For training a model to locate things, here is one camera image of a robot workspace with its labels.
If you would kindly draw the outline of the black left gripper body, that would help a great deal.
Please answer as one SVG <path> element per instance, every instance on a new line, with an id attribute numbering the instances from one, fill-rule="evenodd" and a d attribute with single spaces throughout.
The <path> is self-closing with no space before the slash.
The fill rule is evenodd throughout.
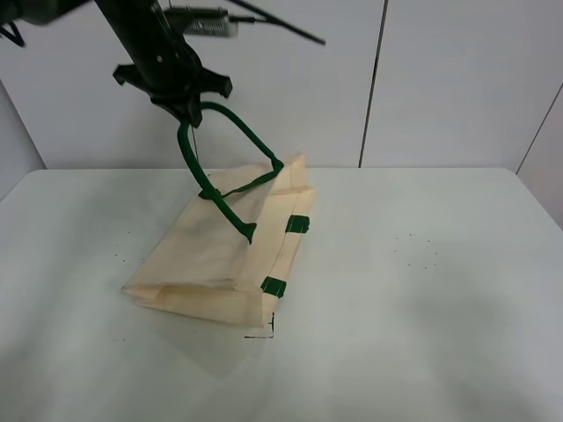
<path id="1" fill-rule="evenodd" d="M 205 69 L 200 57 L 184 42 L 163 39 L 120 39 L 133 60 L 113 72 L 119 85 L 130 84 L 152 97 L 218 93 L 227 98 L 232 92 L 229 77 Z"/>

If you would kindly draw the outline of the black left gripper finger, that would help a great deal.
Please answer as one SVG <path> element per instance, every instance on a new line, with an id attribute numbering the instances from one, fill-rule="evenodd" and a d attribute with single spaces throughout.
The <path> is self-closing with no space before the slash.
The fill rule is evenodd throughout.
<path id="1" fill-rule="evenodd" d="M 201 94 L 198 92 L 152 94 L 151 103 L 167 111 L 179 122 L 186 121 L 193 127 L 199 127 L 202 122 Z"/>

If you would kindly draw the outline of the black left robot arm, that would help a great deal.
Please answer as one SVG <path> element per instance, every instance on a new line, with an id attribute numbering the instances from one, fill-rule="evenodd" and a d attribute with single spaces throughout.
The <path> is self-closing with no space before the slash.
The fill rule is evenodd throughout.
<path id="1" fill-rule="evenodd" d="M 219 35 L 228 23 L 222 9 L 171 7 L 157 1 L 97 1 L 104 18 L 132 59 L 113 77 L 147 93 L 150 101 L 194 127 L 202 121 L 201 94 L 227 98 L 231 80 L 205 69 L 184 34 Z"/>

